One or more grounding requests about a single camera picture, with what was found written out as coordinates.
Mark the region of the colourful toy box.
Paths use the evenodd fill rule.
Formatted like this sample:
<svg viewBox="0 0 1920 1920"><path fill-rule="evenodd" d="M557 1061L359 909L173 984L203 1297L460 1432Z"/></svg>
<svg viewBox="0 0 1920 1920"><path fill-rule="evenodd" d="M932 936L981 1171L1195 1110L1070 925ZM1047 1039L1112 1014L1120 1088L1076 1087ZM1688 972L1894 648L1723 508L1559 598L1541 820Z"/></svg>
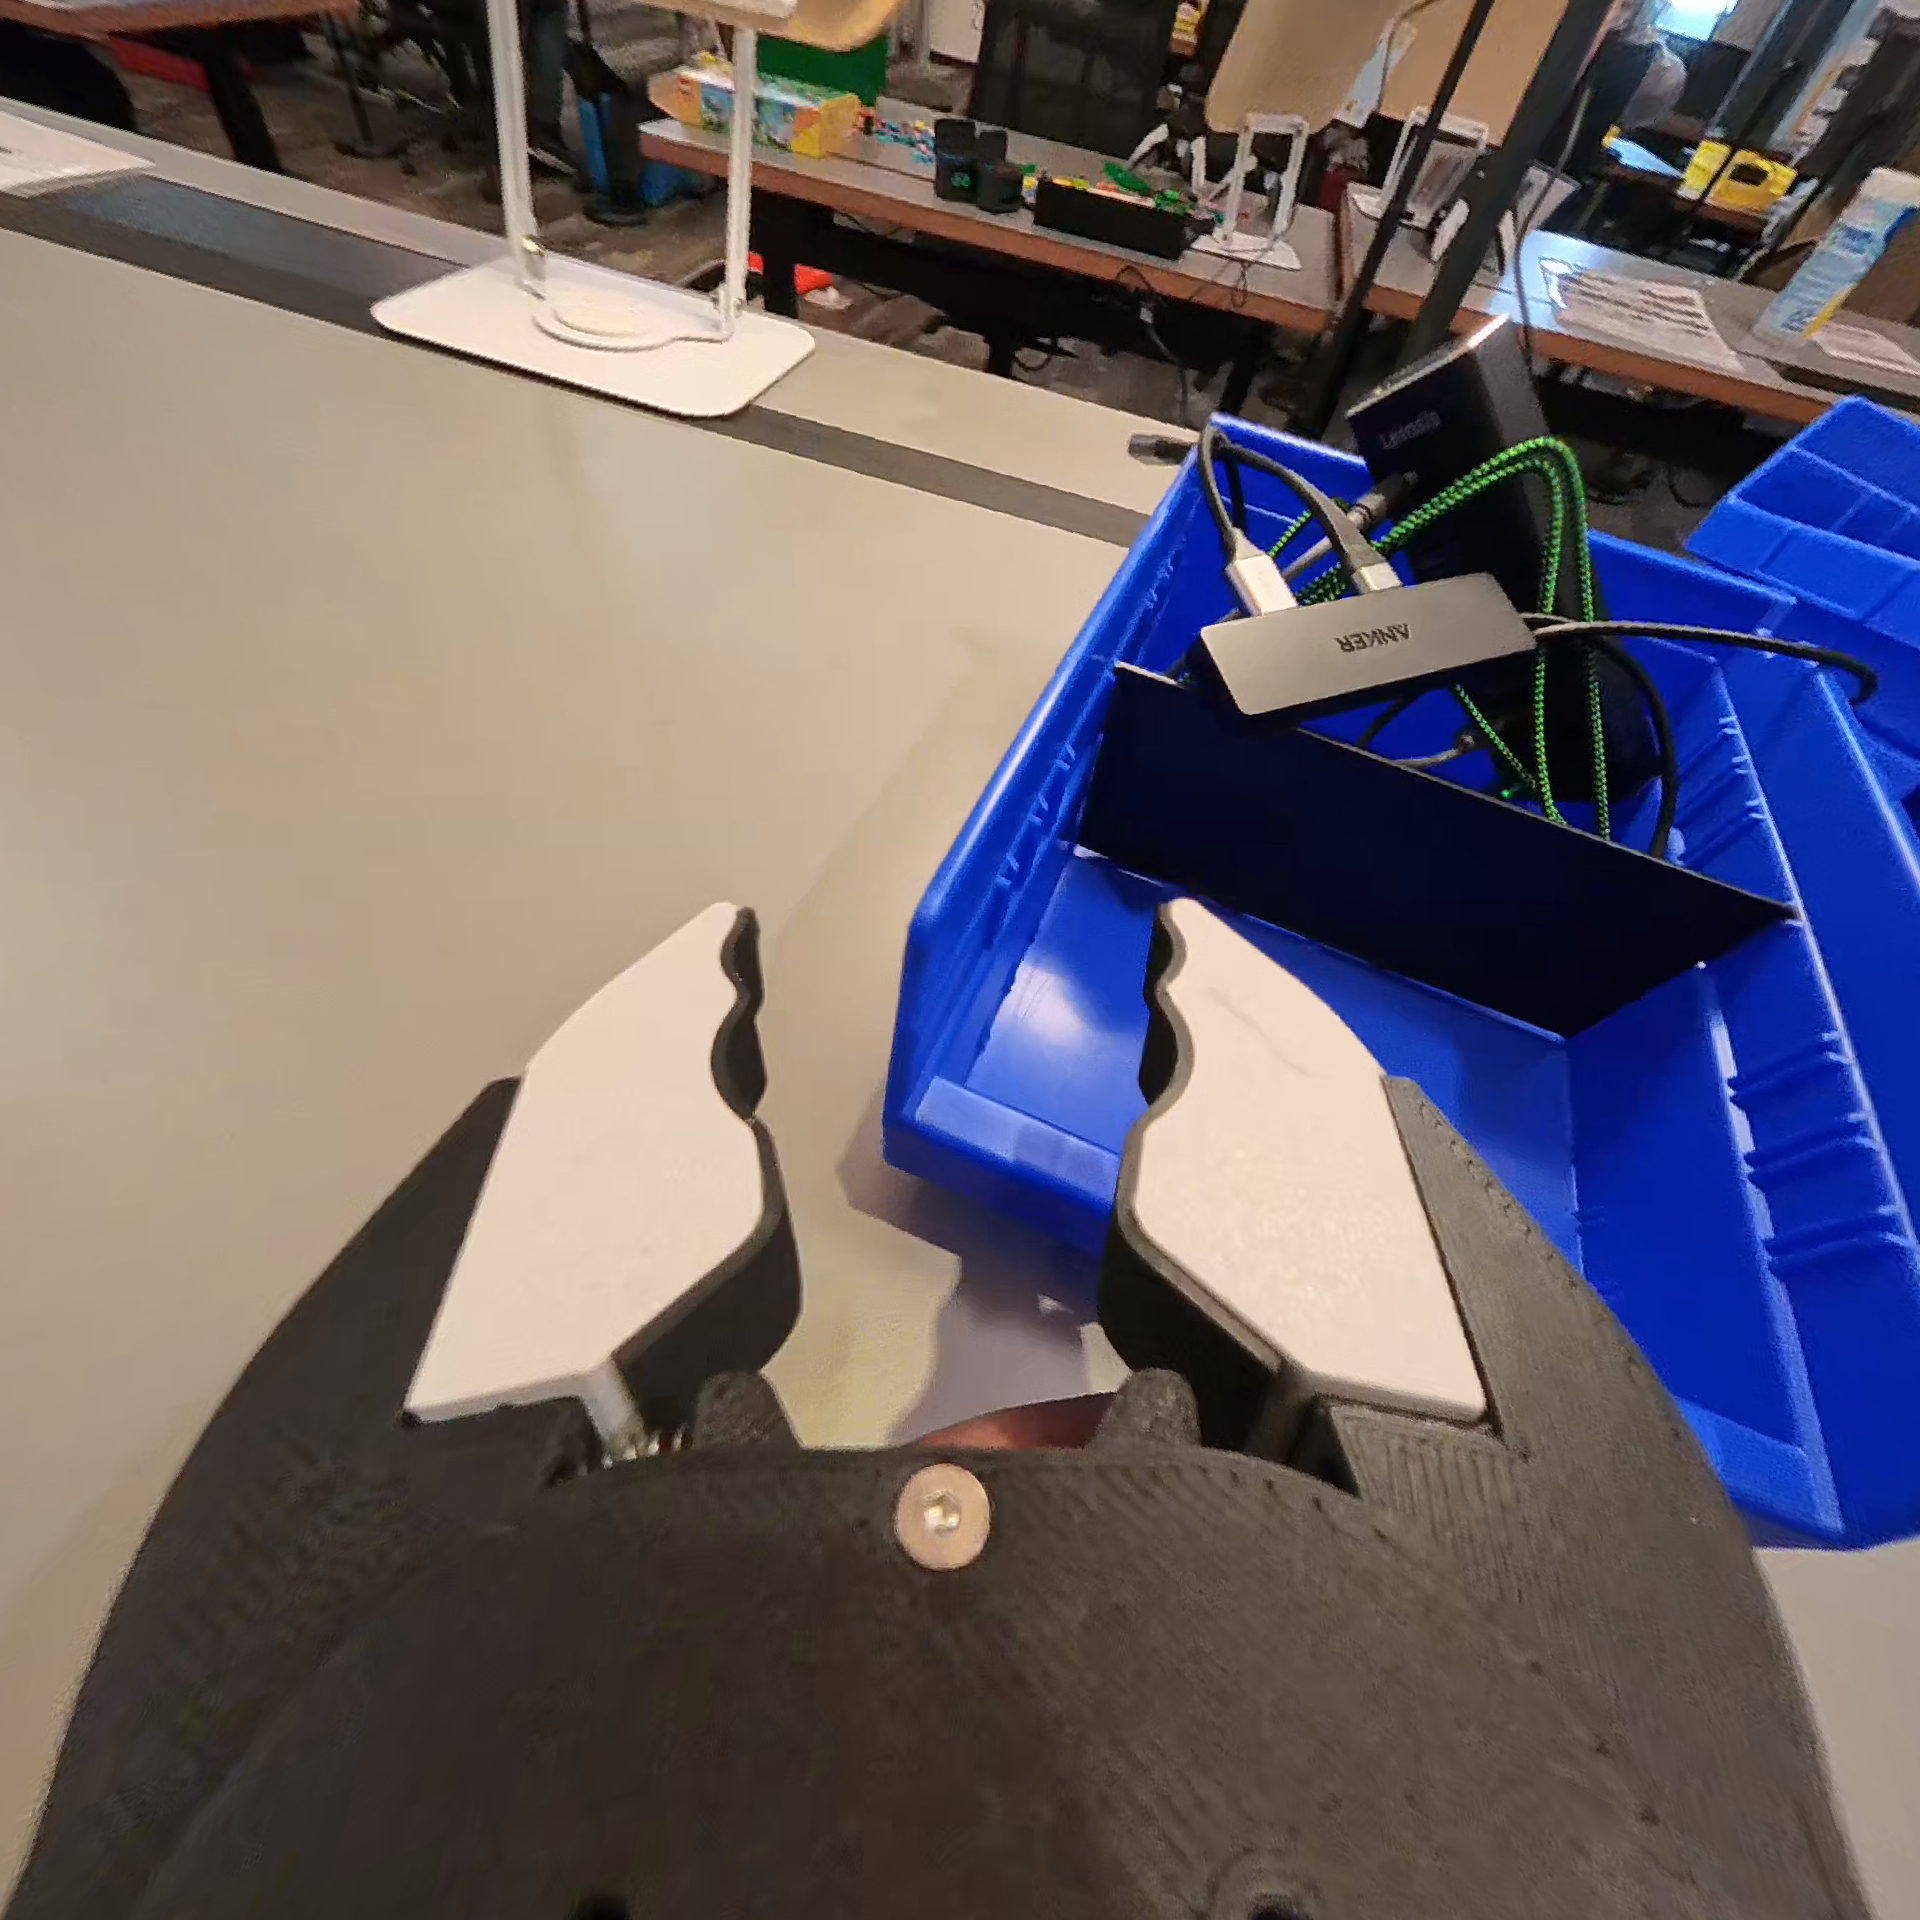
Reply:
<svg viewBox="0 0 1920 1920"><path fill-rule="evenodd" d="M730 131L730 61L702 58L660 71L647 84L650 102L679 127ZM867 131L869 108L845 88L788 77L753 77L753 140L796 157L836 157Z"/></svg>

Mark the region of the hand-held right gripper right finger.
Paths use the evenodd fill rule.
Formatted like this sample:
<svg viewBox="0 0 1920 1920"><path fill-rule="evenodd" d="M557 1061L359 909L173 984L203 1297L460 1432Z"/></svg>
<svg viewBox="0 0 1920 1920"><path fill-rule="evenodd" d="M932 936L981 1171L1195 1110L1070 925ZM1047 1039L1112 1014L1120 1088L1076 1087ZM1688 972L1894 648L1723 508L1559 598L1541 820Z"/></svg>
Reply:
<svg viewBox="0 0 1920 1920"><path fill-rule="evenodd" d="M1295 1444L1324 1405L1477 1428L1488 1383L1378 1061L1200 901L1150 936L1145 1111L1097 1323L1182 1375L1208 1444Z"/></svg>

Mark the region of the black box-shaped USB hub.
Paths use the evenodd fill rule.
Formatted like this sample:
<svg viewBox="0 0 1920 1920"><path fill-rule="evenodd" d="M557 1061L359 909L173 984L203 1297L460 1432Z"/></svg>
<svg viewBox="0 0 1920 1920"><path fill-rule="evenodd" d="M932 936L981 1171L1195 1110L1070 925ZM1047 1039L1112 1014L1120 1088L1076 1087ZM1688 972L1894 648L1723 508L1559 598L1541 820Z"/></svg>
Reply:
<svg viewBox="0 0 1920 1920"><path fill-rule="evenodd" d="M1347 425L1372 482L1395 488L1378 549L1414 581L1491 574L1521 613L1606 610L1584 479L1547 429L1511 320L1430 349L1357 402ZM1590 805L1596 827L1613 825L1593 654L1480 667L1464 681L1464 716L1501 797L1541 802L1550 816Z"/></svg>

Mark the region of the wooden edged table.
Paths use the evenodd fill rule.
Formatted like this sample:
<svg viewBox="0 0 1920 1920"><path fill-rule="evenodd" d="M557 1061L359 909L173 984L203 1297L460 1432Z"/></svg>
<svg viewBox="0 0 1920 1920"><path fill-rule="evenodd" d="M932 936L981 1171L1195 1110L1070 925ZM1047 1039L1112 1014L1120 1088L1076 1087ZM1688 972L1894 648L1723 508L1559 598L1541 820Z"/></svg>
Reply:
<svg viewBox="0 0 1920 1920"><path fill-rule="evenodd" d="M113 38L179 38L199 62L229 153L245 167L285 174L275 138L240 51L245 26L356 19L359 2L3 2L3 105L136 131L123 81L99 49Z"/></svg>

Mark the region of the nested blue bin stack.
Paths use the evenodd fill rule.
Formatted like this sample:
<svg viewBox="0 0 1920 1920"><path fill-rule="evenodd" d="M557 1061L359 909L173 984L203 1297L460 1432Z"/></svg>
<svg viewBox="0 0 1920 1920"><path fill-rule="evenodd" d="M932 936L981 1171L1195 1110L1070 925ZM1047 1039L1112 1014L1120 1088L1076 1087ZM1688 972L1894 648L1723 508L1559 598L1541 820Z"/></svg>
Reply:
<svg viewBox="0 0 1920 1920"><path fill-rule="evenodd" d="M1918 418L1841 399L1736 482L1688 554L1918 643Z"/></svg>

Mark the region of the black speaker bar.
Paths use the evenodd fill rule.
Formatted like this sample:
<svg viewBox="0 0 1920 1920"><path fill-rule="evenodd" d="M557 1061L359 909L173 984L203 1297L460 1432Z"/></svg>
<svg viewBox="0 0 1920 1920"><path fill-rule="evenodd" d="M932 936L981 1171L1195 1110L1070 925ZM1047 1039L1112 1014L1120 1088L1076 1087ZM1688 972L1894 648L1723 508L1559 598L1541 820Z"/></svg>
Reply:
<svg viewBox="0 0 1920 1920"><path fill-rule="evenodd" d="M1033 223L1107 250L1179 261L1195 244L1195 217L1176 194L1142 197L1116 184L1037 174L1033 181Z"/></svg>

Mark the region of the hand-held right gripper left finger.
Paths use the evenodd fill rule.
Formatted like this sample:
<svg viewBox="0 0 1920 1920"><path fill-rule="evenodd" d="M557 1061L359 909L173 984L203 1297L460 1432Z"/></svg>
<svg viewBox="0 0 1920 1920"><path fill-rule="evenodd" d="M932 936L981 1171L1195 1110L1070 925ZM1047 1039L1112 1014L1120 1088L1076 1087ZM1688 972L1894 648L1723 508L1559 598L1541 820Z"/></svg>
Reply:
<svg viewBox="0 0 1920 1920"><path fill-rule="evenodd" d="M405 1412L576 1401L590 1428L690 1428L762 1369L803 1263L761 1118L761 923L713 902L533 1055L452 1257Z"/></svg>

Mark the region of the printed papers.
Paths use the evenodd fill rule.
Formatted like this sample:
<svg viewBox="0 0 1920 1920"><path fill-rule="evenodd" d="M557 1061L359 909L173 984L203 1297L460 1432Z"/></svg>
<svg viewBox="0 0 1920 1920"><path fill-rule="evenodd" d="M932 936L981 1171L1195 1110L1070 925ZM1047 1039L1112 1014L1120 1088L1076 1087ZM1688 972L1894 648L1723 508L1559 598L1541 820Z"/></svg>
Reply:
<svg viewBox="0 0 1920 1920"><path fill-rule="evenodd" d="M1703 294L1680 282L1603 273L1567 257L1539 261L1541 287L1563 326L1599 335L1649 359L1741 376L1743 359L1723 339Z"/></svg>

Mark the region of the slim grey USB hub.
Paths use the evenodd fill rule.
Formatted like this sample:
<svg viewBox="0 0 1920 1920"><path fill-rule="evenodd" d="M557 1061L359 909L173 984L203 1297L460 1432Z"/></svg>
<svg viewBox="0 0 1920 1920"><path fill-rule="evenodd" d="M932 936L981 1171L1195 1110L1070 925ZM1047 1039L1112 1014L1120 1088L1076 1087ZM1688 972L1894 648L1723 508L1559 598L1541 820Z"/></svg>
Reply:
<svg viewBox="0 0 1920 1920"><path fill-rule="evenodd" d="M1881 677L1864 660L1811 643L1660 620L1521 613L1491 574L1238 613L1200 627L1185 671L1241 716L1309 720L1361 707L1391 688L1457 684L1480 667L1527 660L1550 645L1633 637L1822 664L1854 681L1854 704L1881 691Z"/></svg>

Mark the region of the printed paper sheet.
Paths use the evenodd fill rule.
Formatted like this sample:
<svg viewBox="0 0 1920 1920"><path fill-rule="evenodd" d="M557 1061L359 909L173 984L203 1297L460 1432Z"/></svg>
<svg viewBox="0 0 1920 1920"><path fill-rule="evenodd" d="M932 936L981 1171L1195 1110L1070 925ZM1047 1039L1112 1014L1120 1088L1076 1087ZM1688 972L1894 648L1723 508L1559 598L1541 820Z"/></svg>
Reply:
<svg viewBox="0 0 1920 1920"><path fill-rule="evenodd" d="M142 154L3 111L3 197L56 194L146 171L152 164Z"/></svg>

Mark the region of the black green device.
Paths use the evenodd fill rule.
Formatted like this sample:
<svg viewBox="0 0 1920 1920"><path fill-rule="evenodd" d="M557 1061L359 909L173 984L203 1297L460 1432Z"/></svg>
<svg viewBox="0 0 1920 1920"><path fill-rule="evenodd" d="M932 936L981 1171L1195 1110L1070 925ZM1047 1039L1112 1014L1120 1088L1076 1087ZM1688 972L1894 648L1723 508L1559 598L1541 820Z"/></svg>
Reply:
<svg viewBox="0 0 1920 1920"><path fill-rule="evenodd" d="M935 197L970 204L994 217L1028 204L1037 167L1010 154L1010 131L967 117L938 117L932 127Z"/></svg>

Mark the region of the black bin divider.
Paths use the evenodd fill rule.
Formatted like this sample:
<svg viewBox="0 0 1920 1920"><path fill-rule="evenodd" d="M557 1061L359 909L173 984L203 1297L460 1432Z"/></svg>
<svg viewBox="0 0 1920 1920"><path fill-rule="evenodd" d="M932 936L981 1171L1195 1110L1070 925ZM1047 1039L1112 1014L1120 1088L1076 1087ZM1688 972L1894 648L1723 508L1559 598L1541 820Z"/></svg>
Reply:
<svg viewBox="0 0 1920 1920"><path fill-rule="evenodd" d="M1084 849L1557 1038L1718 964L1788 902L1119 664Z"/></svg>

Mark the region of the blue white wipes pack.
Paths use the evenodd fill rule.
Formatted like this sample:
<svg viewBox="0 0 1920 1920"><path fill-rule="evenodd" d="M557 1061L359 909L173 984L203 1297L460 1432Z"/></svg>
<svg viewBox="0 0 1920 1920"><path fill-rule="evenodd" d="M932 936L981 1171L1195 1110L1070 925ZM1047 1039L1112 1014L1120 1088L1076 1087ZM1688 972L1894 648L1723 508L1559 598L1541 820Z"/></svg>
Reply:
<svg viewBox="0 0 1920 1920"><path fill-rule="evenodd" d="M1842 319L1867 276L1914 217L1918 174L1892 167L1870 171L1753 320L1752 349L1774 365L1799 365L1811 349L1822 362L1914 376L1918 359L1910 349L1861 320Z"/></svg>

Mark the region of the blue storage bin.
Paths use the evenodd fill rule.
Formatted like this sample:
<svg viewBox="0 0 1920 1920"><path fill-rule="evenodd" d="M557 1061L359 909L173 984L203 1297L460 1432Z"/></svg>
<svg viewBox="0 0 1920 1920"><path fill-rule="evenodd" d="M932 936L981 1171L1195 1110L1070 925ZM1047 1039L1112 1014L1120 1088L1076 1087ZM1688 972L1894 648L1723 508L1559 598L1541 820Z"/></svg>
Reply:
<svg viewBox="0 0 1920 1920"><path fill-rule="evenodd" d="M1097 1252L1169 882L1081 843L1119 664L1230 613L1182 471L917 905L882 1151ZM1557 1038L1238 918L1417 1081L1612 1303L1768 1541L1918 1534L1918 835L1842 677L1649 637L1672 865L1799 923Z"/></svg>

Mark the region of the grey desk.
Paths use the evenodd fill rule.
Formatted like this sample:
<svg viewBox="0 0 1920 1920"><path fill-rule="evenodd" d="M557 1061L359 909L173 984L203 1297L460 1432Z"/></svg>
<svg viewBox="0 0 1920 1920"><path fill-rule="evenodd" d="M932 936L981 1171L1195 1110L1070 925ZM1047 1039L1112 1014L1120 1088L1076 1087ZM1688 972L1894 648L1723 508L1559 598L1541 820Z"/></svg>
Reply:
<svg viewBox="0 0 1920 1920"><path fill-rule="evenodd" d="M1110 1224L885 1158L910 923L1157 508L3 239L3 1548L162 1455L7 1916L1872 1915L1786 1541L1417 1081L1477 1428L1208 1444ZM417 1422L523 1071L713 902L792 1336Z"/></svg>

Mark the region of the black stand pole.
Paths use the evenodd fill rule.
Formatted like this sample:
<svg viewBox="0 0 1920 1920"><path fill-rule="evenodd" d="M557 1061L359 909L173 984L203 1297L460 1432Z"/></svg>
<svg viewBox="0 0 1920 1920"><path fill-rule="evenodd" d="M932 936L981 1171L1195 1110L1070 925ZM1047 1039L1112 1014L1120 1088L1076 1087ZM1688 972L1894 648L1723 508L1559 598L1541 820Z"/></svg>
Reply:
<svg viewBox="0 0 1920 1920"><path fill-rule="evenodd" d="M1461 236L1445 253L1428 294L1410 320L1404 335L1401 362L1420 362L1425 353L1437 349L1453 335L1453 323L1461 314L1474 276L1497 239L1498 220L1511 213L1518 187L1527 174L1527 167L1539 154L1539 145L1563 105L1574 81L1584 71L1589 58L1593 55L1612 2L1557 2L1553 6L1553 32L1544 41L1539 62L1533 67L1526 88L1516 95L1508 115L1494 157L1481 167L1480 184L1467 194L1467 220ZM1316 356L1309 362L1306 396L1292 412L1292 425L1309 442L1318 442L1332 421L1335 402L1352 370L1359 353L1359 339L1372 313L1369 297L1378 290L1381 266L1401 236L1404 204L1410 190L1425 170L1428 153L1443 130L1445 111L1453 105L1453 95L1467 74L1471 58L1477 55L1481 38L1488 34L1491 19L1497 16L1497 2L1474 2L1467 19L1457 38L1453 55L1438 77L1438 88L1428 105L1428 120L1410 145L1410 160L1404 178L1388 194L1381 217L1372 227L1367 253L1359 261L1352 282L1335 309L1335 320L1322 332Z"/></svg>

